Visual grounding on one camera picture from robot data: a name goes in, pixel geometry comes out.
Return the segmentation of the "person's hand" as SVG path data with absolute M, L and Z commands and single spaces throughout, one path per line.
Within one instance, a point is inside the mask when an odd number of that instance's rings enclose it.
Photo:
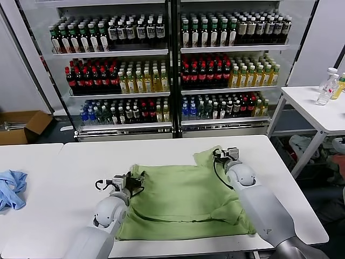
M 337 164 L 340 170 L 344 170 L 345 155 L 333 155 L 332 162 Z

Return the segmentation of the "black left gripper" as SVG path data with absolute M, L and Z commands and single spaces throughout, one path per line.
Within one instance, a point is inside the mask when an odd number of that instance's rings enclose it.
M 141 172 L 139 175 L 133 177 L 126 177 L 125 188 L 129 191 L 134 191 L 137 189 L 144 188 L 142 180 L 145 179 L 145 172 Z

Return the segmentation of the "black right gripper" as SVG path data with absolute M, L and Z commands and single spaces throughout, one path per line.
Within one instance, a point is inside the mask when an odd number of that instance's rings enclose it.
M 213 159 L 216 163 L 227 163 L 230 161 L 229 153 L 226 150 L 222 150 L 221 148 L 216 148 L 213 151 Z

